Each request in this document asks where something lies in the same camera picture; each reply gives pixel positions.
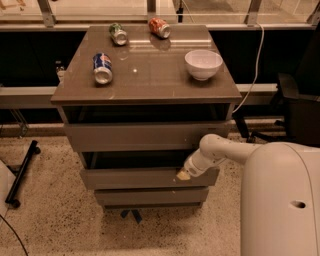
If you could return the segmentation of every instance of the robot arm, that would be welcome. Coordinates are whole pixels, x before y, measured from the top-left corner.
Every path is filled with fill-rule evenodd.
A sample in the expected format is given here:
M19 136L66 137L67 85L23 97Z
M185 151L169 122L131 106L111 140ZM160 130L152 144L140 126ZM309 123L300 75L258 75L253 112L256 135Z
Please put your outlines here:
M244 164L251 153L260 146L233 142L216 134L208 134L201 139L199 149L186 159L177 177L181 180L188 180L190 176L198 177L225 159Z

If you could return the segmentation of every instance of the chair caster wheel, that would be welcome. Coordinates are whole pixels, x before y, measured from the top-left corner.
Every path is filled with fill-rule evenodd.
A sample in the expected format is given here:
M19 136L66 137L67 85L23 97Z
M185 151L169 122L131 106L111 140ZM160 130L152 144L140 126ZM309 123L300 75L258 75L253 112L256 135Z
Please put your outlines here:
M41 153L41 149L39 147L36 147L35 151L34 151L35 154L40 154Z
M12 206L13 208L15 208L15 209L19 208L20 205L21 205L18 199L12 200L12 202L11 202L10 204L11 204L11 206Z
M255 137L248 137L247 138L247 143L255 143L256 142L256 138Z

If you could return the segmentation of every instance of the black chair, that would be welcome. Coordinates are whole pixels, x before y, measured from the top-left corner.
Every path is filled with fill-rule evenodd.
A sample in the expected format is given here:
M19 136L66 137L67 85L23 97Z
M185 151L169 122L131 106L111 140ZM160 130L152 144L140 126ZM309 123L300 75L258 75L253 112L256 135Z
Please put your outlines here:
M247 142L255 137L266 141L290 141L320 146L320 26L314 31L295 74L278 74L278 92L271 105L283 104L286 136L271 137L253 131Z

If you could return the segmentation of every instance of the power cord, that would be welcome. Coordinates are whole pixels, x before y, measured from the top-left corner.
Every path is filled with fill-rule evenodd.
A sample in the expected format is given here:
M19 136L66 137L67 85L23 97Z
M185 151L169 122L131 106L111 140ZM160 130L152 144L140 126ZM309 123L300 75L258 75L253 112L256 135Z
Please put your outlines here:
M22 246L22 249L25 253L26 256L28 256L28 252L26 250L26 248L24 247L20 237L18 236L17 232L13 229L13 227L6 221L6 219L0 214L0 218L8 225L8 227L12 230L12 232L16 235L17 239L19 240L21 246Z
M253 79L253 82L252 82L252 84L251 84L251 86L250 86L250 88L249 88L246 96L243 98L243 100L242 100L241 103L238 105L238 107L237 107L235 110L233 110L232 113L237 112L237 111L242 107L242 105L245 103L245 101L247 100L249 94L251 93L252 88L253 88L253 86L255 85L256 80L257 80L257 78L258 78L259 59L260 59L261 48L262 48L263 41L264 41L264 28L263 28L263 26L261 26L259 23L257 23L257 25L261 28L261 32L262 32L262 33L261 33L261 40L260 40L259 50L258 50L258 54L257 54L257 58L256 58L255 77L254 77L254 79Z

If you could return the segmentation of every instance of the terrazzo floor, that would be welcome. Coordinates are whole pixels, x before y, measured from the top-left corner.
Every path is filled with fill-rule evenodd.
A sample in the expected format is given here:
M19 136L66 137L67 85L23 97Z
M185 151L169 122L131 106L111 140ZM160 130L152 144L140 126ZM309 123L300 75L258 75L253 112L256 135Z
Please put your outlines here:
M58 130L50 134L31 129L24 138L0 138L0 159L8 165L21 164L32 140L41 149L20 186L17 198L21 206L5 215L30 256L240 255L243 166L223 162L201 208L140 209L138 224L131 213L122 218L121 210L104 210L97 204L93 191L80 178L82 164L77 153ZM229 139L244 141L237 132L230 133ZM3 221L0 255L25 255Z

